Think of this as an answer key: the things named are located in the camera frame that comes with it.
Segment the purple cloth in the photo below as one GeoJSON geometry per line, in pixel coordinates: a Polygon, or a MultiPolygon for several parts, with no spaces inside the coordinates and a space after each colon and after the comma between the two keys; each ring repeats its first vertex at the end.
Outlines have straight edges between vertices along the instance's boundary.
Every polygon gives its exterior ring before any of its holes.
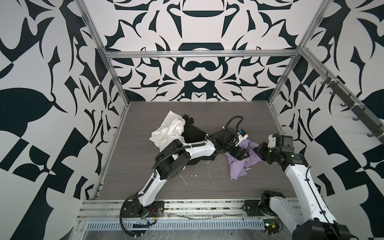
{"type": "Polygon", "coordinates": [[[251,166],[261,162],[261,158],[254,152],[254,148],[257,148],[259,144],[252,142],[250,140],[243,140],[240,142],[239,147],[248,151],[250,156],[241,161],[234,158],[229,153],[225,153],[225,156],[228,159],[230,167],[230,179],[237,180],[239,177],[247,175],[247,169],[251,166]]]}

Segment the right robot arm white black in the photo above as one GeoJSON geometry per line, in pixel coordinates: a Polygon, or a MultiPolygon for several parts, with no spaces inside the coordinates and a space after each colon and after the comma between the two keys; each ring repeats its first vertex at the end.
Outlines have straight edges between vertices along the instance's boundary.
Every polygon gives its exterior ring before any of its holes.
{"type": "Polygon", "coordinates": [[[273,134],[254,149],[268,164],[277,163],[288,177],[298,202],[298,213],[282,193],[265,191],[260,208],[274,213],[288,228],[293,240],[350,240],[354,236],[341,225],[321,197],[304,155],[296,154],[293,137],[273,134]]]}

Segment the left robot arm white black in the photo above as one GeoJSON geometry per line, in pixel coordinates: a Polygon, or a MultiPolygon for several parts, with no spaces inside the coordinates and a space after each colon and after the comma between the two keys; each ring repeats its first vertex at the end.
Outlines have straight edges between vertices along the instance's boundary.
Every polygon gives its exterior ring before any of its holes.
{"type": "Polygon", "coordinates": [[[248,134],[243,129],[234,130],[227,127],[216,134],[204,135],[200,142],[172,141],[157,155],[151,177],[138,192],[140,206],[150,206],[165,183],[179,175],[189,162],[215,159],[221,153],[229,153],[239,161],[248,158],[249,152],[240,147],[240,143],[247,138],[248,134]]]}

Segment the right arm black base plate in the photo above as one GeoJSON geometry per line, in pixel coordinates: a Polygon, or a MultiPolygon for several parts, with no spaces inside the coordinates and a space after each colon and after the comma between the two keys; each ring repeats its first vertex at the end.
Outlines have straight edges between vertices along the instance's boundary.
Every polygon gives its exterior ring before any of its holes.
{"type": "Polygon", "coordinates": [[[245,200],[243,211],[246,212],[248,217],[269,215],[267,204],[263,200],[245,200]]]}

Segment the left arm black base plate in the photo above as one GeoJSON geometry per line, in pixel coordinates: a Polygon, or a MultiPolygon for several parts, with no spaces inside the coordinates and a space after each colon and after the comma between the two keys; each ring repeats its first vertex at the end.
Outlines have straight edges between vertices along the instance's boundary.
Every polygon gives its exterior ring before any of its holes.
{"type": "Polygon", "coordinates": [[[157,217],[164,213],[165,202],[154,201],[149,206],[143,207],[138,199],[123,203],[120,216],[122,218],[157,217]]]}

